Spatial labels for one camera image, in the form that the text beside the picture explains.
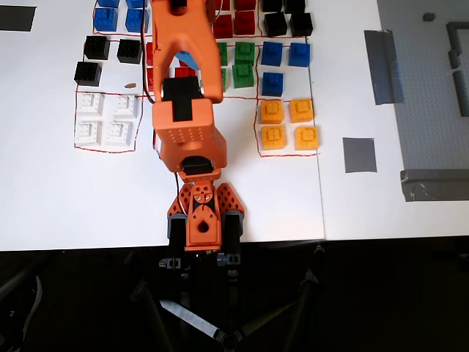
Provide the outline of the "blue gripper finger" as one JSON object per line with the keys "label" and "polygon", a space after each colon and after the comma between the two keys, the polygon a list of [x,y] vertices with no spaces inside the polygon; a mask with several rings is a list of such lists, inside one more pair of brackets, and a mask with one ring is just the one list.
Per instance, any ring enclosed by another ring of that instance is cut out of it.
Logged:
{"label": "blue gripper finger", "polygon": [[199,66],[197,65],[195,59],[191,56],[190,53],[186,51],[181,51],[178,53],[178,59],[181,65],[187,65],[188,67],[198,70]]}

